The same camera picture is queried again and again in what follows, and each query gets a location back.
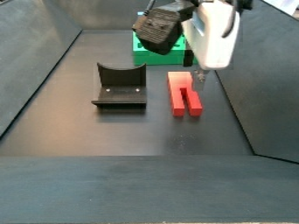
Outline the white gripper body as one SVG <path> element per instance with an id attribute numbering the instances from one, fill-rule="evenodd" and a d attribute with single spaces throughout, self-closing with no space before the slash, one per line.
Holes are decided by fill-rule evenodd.
<path id="1" fill-rule="evenodd" d="M 229 65 L 239 34 L 239 13 L 224 0 L 201 3 L 181 23 L 183 34 L 203 70 Z"/>

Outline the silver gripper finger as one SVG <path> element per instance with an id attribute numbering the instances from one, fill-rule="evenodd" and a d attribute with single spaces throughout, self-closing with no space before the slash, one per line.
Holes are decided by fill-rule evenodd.
<path id="1" fill-rule="evenodd" d="M 193 74 L 195 74 L 195 84 L 196 84 L 196 88 L 199 90 L 203 90 L 204 88 L 204 83 L 207 80 L 207 75 L 209 73 L 209 70 L 203 70 L 201 68 L 196 69 Z"/>

